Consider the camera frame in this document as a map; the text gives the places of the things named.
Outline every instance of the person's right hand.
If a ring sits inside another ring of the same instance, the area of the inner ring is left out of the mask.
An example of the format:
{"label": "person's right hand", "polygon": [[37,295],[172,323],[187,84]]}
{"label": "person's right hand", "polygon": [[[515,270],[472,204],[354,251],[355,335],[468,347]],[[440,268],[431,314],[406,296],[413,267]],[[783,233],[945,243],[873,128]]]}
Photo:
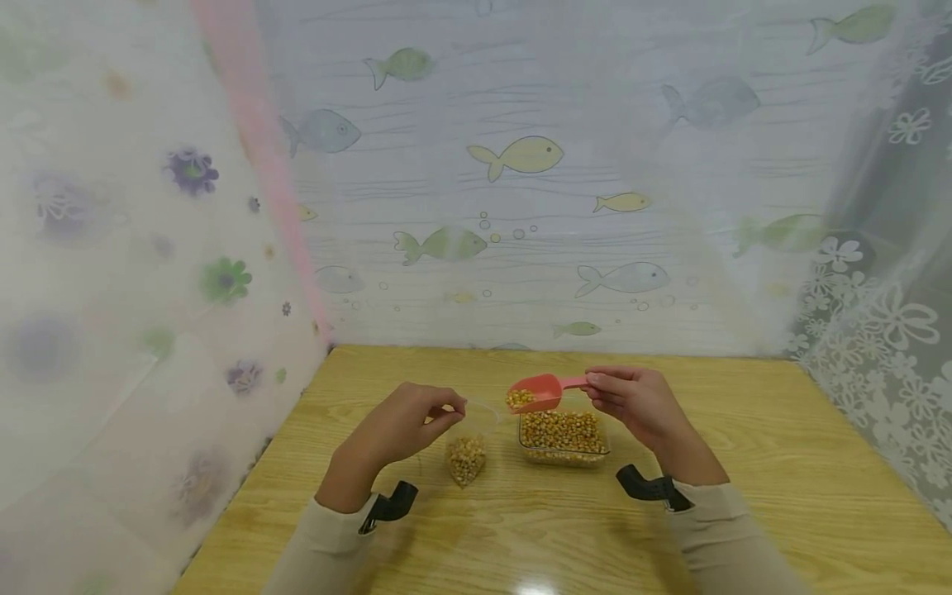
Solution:
{"label": "person's right hand", "polygon": [[643,445],[663,443],[693,431],[661,372],[644,367],[594,366],[585,371],[583,390],[592,405],[625,424]]}

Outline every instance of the green flower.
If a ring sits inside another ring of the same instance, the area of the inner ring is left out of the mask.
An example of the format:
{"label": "green flower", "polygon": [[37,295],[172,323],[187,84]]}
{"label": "green flower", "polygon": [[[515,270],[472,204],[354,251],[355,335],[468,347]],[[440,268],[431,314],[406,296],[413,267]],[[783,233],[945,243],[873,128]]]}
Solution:
{"label": "green flower", "polygon": [[228,305],[248,295],[247,285],[251,273],[245,272],[245,261],[222,257],[213,265],[205,265],[201,290],[205,299],[213,304]]}
{"label": "green flower", "polygon": [[143,333],[142,344],[155,359],[164,362],[172,354],[175,333],[168,327],[153,327]]}

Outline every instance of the scoop handle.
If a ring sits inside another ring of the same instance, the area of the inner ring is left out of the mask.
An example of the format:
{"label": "scoop handle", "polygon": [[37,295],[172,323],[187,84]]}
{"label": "scoop handle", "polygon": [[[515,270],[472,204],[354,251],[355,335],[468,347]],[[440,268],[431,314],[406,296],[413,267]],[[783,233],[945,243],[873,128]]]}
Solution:
{"label": "scoop handle", "polygon": [[559,384],[562,385],[562,389],[566,388],[581,388],[588,386],[588,380],[585,379],[585,376],[574,376],[572,378],[560,378]]}

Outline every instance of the clear plastic container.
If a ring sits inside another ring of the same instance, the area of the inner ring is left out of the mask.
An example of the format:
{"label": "clear plastic container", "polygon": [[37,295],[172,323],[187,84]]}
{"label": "clear plastic container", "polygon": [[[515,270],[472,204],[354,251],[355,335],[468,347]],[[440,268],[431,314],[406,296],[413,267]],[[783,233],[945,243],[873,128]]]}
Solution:
{"label": "clear plastic container", "polygon": [[588,399],[563,397],[555,409],[520,415],[516,439],[526,459],[540,465],[593,468],[611,453],[605,418]]}

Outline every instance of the wrist mount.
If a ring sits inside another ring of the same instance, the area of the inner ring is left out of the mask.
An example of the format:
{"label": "wrist mount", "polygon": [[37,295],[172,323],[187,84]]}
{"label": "wrist mount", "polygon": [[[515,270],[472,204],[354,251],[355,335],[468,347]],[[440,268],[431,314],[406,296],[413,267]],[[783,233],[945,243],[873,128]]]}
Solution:
{"label": "wrist mount", "polygon": [[615,479],[622,485],[629,498],[647,501],[662,500],[674,512],[689,510],[694,506],[674,486],[674,480],[670,475],[649,481],[638,472],[634,465],[625,465],[618,470],[618,473],[615,473]]}

